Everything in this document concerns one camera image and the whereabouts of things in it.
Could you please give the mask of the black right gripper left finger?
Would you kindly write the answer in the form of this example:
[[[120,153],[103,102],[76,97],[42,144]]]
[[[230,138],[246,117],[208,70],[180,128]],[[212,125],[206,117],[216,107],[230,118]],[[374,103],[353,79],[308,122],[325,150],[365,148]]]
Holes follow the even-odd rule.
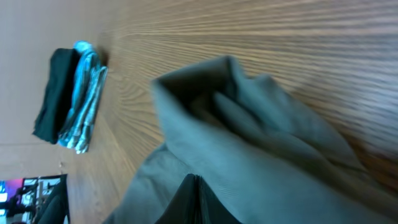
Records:
[[[197,217],[196,205],[196,176],[188,174],[155,224],[194,224]]]

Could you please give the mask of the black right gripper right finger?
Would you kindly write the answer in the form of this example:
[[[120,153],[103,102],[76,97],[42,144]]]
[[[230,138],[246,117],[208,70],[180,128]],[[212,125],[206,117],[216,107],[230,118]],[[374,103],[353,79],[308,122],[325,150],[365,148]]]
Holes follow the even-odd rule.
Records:
[[[195,223],[241,224],[198,175],[195,176]]]

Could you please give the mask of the grey shorts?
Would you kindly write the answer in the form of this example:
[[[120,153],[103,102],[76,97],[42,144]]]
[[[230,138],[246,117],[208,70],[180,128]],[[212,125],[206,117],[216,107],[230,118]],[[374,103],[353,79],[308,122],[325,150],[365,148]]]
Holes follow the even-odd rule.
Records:
[[[152,82],[164,142],[138,168],[107,223],[156,223],[188,174],[241,223],[396,223],[342,135],[270,76],[233,57]]]

